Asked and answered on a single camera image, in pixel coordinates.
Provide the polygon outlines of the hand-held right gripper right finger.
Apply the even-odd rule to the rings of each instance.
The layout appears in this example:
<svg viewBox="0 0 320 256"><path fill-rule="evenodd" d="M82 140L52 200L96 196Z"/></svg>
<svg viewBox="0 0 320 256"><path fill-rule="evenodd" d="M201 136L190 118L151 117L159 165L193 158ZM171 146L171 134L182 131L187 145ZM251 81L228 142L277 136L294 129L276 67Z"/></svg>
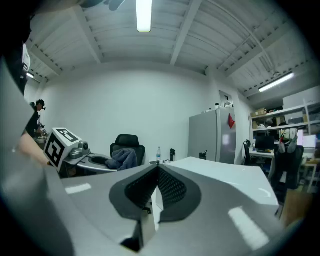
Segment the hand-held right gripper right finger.
<svg viewBox="0 0 320 256"><path fill-rule="evenodd" d="M273 213L237 188L185 169L164 166L180 199L166 204L146 256L249 256L284 228Z"/></svg>

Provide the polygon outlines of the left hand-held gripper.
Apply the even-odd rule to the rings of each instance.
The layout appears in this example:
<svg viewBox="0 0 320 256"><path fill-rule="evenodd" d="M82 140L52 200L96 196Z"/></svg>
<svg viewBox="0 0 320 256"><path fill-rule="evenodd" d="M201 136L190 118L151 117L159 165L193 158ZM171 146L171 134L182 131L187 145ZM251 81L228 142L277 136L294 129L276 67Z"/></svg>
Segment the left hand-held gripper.
<svg viewBox="0 0 320 256"><path fill-rule="evenodd" d="M109 169L106 166L106 162L111 159L110 157L91 153L89 144L67 128L53 128L46 140L43 152L58 173L61 171L63 163L72 166L77 164L77 167L93 173L117 172L116 169Z"/></svg>

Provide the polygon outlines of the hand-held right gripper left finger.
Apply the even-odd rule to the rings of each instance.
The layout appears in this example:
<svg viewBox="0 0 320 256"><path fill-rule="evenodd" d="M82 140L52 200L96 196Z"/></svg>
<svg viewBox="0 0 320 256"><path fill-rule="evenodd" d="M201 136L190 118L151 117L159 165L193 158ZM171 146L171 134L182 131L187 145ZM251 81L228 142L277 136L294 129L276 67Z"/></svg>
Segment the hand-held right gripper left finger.
<svg viewBox="0 0 320 256"><path fill-rule="evenodd" d="M110 172L91 176L62 179L66 192L76 207L94 227L121 246L138 252L156 234L155 216L159 212L156 192L148 197L146 207L151 214L143 210L140 220L121 217L110 202L111 187L131 175L142 171L146 165L119 172Z"/></svg>

